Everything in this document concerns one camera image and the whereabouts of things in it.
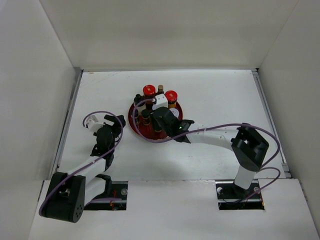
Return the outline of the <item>black cap pepper bottle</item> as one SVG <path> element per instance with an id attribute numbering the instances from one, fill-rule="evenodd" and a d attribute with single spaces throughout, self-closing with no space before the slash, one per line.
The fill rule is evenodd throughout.
<path id="1" fill-rule="evenodd" d="M 160 133 L 162 131 L 162 127 L 157 122 L 153 122 L 152 127 L 156 133 Z"/>

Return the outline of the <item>red lid sauce jar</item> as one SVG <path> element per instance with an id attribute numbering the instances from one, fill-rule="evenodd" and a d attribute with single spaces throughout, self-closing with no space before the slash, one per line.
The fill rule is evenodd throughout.
<path id="1" fill-rule="evenodd" d="M 147 84 L 143 87 L 142 91 L 143 91 L 144 99 L 148 100 L 145 102 L 146 109 L 152 110 L 153 99 L 156 95 L 156 88 L 151 84 Z"/>

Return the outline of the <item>yellow label oil bottle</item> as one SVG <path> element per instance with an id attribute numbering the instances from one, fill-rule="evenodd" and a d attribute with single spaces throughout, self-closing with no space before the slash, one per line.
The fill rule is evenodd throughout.
<path id="1" fill-rule="evenodd" d="M 164 86 L 162 84 L 158 85 L 157 87 L 157 95 L 161 95 L 161 94 L 164 94 L 165 91 L 164 91 Z"/>

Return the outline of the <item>clear salt shaker black top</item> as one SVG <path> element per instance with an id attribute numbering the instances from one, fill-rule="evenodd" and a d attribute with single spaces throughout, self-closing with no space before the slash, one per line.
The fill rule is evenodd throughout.
<path id="1" fill-rule="evenodd" d="M 136 107 L 139 115 L 141 115 L 142 111 L 146 109 L 146 103 L 142 102 L 143 100 L 144 96 L 140 94 L 136 94 L 133 99 L 133 105 Z"/>

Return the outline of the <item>white lid seasoning jar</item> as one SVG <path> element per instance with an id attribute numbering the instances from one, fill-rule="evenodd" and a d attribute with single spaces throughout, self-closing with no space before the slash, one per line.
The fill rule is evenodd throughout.
<path id="1" fill-rule="evenodd" d="M 180 116 L 180 112 L 177 108 L 170 108 L 170 111 L 173 113 L 173 115 L 178 119 Z"/>

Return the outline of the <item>small black cap spice bottle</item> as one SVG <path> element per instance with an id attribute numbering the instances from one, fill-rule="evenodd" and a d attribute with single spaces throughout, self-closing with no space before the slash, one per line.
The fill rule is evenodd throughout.
<path id="1" fill-rule="evenodd" d="M 133 113 L 133 116 L 131 117 L 132 118 L 132 121 L 135 123 L 135 125 L 138 127 L 139 124 L 140 124 L 140 115 L 139 115 L 139 111 L 136 110 L 134 113 Z"/>

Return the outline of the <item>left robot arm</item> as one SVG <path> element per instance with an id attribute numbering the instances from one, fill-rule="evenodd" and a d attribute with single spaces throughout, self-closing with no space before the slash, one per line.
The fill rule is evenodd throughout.
<path id="1" fill-rule="evenodd" d="M 104 111 L 103 121 L 95 115 L 92 112 L 82 121 L 83 127 L 96 139 L 90 157 L 73 170 L 57 171 L 52 175 L 46 197 L 38 210 L 39 216 L 77 223 L 85 207 L 96 197 L 105 200 L 112 195 L 112 180 L 104 172 L 114 160 L 126 121 L 123 115 L 108 111 Z"/>

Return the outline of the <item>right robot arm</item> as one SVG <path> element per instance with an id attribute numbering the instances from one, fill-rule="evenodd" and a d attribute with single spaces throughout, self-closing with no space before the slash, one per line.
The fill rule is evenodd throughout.
<path id="1" fill-rule="evenodd" d="M 250 192 L 251 183 L 260 171 L 269 149 L 267 140 L 254 128 L 242 124 L 236 129 L 219 127 L 210 130 L 193 120 L 179 120 L 167 107 L 156 109 L 151 114 L 151 119 L 176 142 L 206 144 L 232 151 L 239 168 L 231 190 L 238 198 L 243 198 Z"/>

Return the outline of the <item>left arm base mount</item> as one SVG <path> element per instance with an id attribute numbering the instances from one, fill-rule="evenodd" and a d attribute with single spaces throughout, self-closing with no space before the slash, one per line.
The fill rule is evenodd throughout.
<path id="1" fill-rule="evenodd" d="M 109 175 L 99 174 L 85 191 L 86 211 L 125 211 L 128 182 L 112 181 Z"/>

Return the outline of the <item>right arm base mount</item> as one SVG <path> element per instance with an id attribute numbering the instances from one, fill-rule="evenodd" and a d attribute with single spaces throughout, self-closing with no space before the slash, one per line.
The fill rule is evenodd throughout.
<path id="1" fill-rule="evenodd" d="M 218 181 L 215 187 L 218 208 L 221 211 L 265 209 L 261 193 L 259 192 L 252 195 L 260 188 L 257 181 L 251 183 L 248 189 L 242 189 L 232 181 Z"/>

